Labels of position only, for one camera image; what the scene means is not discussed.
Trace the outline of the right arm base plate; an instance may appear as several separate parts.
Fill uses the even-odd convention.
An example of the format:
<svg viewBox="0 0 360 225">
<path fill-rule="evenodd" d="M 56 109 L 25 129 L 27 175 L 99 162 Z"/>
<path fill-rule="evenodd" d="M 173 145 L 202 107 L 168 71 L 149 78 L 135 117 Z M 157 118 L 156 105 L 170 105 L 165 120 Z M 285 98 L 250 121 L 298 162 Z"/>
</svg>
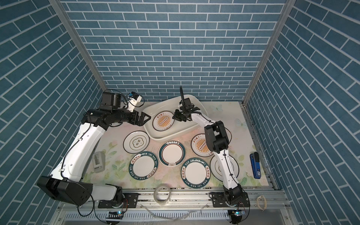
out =
<svg viewBox="0 0 360 225">
<path fill-rule="evenodd" d="M 248 194 L 244 191 L 242 191 L 239 195 L 235 196 L 227 195 L 224 192 L 210 192 L 208 196 L 214 208 L 247 208 L 250 206 Z"/>
</svg>

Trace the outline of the orange sunburst plate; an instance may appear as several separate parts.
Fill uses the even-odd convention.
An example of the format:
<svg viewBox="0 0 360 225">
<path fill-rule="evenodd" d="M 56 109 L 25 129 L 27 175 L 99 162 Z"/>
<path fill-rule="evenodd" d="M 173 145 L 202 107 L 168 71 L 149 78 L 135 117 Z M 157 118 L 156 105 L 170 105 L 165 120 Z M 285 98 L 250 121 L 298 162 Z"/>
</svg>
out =
<svg viewBox="0 0 360 225">
<path fill-rule="evenodd" d="M 191 149 L 200 157 L 206 158 L 213 155 L 207 146 L 205 134 L 198 134 L 192 138 Z"/>
<path fill-rule="evenodd" d="M 163 111 L 158 113 L 152 122 L 152 126 L 156 131 L 166 131 L 174 124 L 174 114 L 170 111 Z"/>
</svg>

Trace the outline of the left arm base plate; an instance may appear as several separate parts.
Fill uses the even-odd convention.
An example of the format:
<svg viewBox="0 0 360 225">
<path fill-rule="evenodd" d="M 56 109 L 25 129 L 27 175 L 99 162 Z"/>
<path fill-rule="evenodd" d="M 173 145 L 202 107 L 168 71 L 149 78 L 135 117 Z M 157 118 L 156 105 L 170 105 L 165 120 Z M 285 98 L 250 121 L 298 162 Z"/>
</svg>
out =
<svg viewBox="0 0 360 225">
<path fill-rule="evenodd" d="M 135 208 L 138 202 L 138 193 L 125 193 L 117 195 L 113 200 L 101 200 L 99 201 L 99 209 L 129 209 Z"/>
</svg>

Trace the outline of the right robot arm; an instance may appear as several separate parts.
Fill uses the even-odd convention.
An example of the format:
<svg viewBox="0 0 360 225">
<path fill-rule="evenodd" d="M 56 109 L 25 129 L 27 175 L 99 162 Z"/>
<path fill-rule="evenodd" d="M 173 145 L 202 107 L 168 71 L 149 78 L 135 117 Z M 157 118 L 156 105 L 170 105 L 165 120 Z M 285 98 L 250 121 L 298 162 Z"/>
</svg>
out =
<svg viewBox="0 0 360 225">
<path fill-rule="evenodd" d="M 239 204 L 245 192 L 238 182 L 229 158 L 229 139 L 221 121 L 214 121 L 202 114 L 199 108 L 192 111 L 175 110 L 173 119 L 179 122 L 193 121 L 204 128 L 206 145 L 217 159 L 223 176 L 223 189 L 226 203 Z"/>
</svg>

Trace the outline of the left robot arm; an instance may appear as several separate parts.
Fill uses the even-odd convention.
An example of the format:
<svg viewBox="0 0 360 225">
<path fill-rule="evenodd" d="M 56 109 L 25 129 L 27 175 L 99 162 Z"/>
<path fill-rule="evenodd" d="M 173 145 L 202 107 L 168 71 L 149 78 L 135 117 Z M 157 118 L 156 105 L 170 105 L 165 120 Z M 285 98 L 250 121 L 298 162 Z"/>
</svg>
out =
<svg viewBox="0 0 360 225">
<path fill-rule="evenodd" d="M 82 179 L 101 137 L 112 124 L 143 126 L 150 120 L 148 114 L 135 110 L 141 101 L 142 96 L 136 92 L 127 96 L 116 90 L 103 92 L 99 107 L 84 113 L 78 133 L 63 159 L 48 176 L 40 176 L 37 186 L 51 199 L 76 206 L 89 201 L 105 201 L 113 208 L 123 206 L 122 187 L 85 183 Z"/>
</svg>

